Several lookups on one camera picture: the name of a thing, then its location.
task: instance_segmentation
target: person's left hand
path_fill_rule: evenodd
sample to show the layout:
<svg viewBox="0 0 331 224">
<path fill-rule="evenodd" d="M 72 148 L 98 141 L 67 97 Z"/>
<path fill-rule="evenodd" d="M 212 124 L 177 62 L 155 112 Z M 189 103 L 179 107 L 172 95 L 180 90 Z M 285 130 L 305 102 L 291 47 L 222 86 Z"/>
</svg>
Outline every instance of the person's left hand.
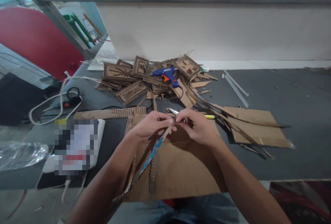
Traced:
<svg viewBox="0 0 331 224">
<path fill-rule="evenodd" d="M 147 141 L 156 131 L 158 135 L 162 135 L 166 128 L 174 123 L 174 119 L 164 113 L 152 111 L 142 121 L 140 121 L 129 133 L 139 138 L 140 142 Z M 170 130 L 177 131 L 177 127 L 173 127 Z"/>
</svg>

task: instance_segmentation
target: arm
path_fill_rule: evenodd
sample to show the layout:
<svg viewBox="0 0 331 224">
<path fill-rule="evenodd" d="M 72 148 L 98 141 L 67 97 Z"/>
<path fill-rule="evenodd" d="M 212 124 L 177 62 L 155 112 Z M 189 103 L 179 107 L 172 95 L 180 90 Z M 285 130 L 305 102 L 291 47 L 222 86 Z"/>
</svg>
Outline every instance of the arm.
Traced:
<svg viewBox="0 0 331 224">
<path fill-rule="evenodd" d="M 249 223 L 290 224 L 277 201 L 233 155 L 203 114 L 184 109 L 177 115 L 176 122 L 193 140 L 212 150 L 234 203 Z"/>
<path fill-rule="evenodd" d="M 69 223 L 106 223 L 114 208 L 113 199 L 124 190 L 138 145 L 148 140 L 156 131 L 161 135 L 172 124 L 173 119 L 170 116 L 152 111 L 130 130 L 79 198 Z"/>
</svg>

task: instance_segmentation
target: gray table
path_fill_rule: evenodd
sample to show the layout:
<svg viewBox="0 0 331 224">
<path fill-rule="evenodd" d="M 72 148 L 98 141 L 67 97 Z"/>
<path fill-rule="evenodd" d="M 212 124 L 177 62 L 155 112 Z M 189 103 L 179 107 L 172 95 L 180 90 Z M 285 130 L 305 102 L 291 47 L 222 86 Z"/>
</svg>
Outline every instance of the gray table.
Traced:
<svg viewBox="0 0 331 224">
<path fill-rule="evenodd" d="M 219 128 L 222 138 L 240 161 L 261 181 L 329 179 L 331 178 L 331 80 L 330 75 L 306 70 L 232 70 L 232 77 L 250 96 L 247 99 L 251 109 L 269 110 L 276 121 L 291 125 L 283 129 L 296 149 L 267 147 L 276 156 L 275 160 L 264 161 L 256 154 L 235 144 L 229 144 L 226 133 Z M 222 79 L 222 71 L 212 71 L 219 78 L 206 86 L 212 92 L 202 95 L 209 102 L 221 106 L 237 107 L 240 100 Z M 77 76 L 101 78 L 101 71 L 87 71 L 81 67 Z M 73 79 L 66 86 L 76 86 L 82 92 L 80 109 L 96 110 L 107 106 L 123 106 L 115 97 L 115 92 L 101 92 L 94 89 L 95 83 Z M 138 104 L 144 96 L 130 103 Z M 142 106 L 149 107 L 152 100 Z M 166 112 L 166 107 L 181 110 L 181 103 L 173 104 L 166 99 L 157 101 L 158 110 Z M 126 118 L 106 120 L 97 166 L 89 172 L 87 184 L 105 164 L 124 136 Z M 27 142 L 54 145 L 54 124 L 35 126 Z M 1 172 L 0 189 L 35 188 L 41 176 L 44 161 L 24 169 Z M 72 183 L 79 187 L 81 182 Z"/>
</svg>

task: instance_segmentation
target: jeans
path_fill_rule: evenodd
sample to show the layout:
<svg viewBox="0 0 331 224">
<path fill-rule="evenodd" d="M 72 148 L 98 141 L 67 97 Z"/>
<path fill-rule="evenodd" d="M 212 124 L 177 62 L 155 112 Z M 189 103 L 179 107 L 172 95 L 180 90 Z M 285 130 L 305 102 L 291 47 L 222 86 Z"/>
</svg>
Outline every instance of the jeans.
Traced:
<svg viewBox="0 0 331 224">
<path fill-rule="evenodd" d="M 191 198 L 175 210 L 163 201 L 122 203 L 108 224 L 163 224 L 178 219 L 195 223 L 247 223 L 229 193 Z"/>
</svg>

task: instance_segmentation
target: green chair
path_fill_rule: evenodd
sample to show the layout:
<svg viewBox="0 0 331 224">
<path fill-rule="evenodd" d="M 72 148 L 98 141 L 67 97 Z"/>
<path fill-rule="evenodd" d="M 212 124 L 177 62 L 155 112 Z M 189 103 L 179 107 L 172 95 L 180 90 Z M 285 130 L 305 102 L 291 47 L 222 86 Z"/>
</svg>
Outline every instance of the green chair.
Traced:
<svg viewBox="0 0 331 224">
<path fill-rule="evenodd" d="M 77 35 L 80 37 L 80 39 L 86 44 L 86 46 L 90 49 L 90 45 L 88 43 L 88 41 L 85 39 L 85 37 L 81 34 L 80 30 L 78 29 L 78 27 L 76 26 L 76 22 L 79 25 L 79 27 L 82 29 L 83 33 L 87 36 L 87 38 L 89 39 L 90 42 L 92 42 L 92 44 L 96 44 L 93 40 L 93 38 L 91 37 L 91 35 L 89 34 L 89 32 L 86 30 L 85 26 L 82 24 L 82 22 L 80 22 L 80 20 L 77 18 L 77 16 L 74 13 L 70 14 L 66 14 L 63 15 L 63 17 L 65 18 L 65 20 L 69 23 L 69 25 L 75 30 L 75 32 L 77 33 Z"/>
</svg>

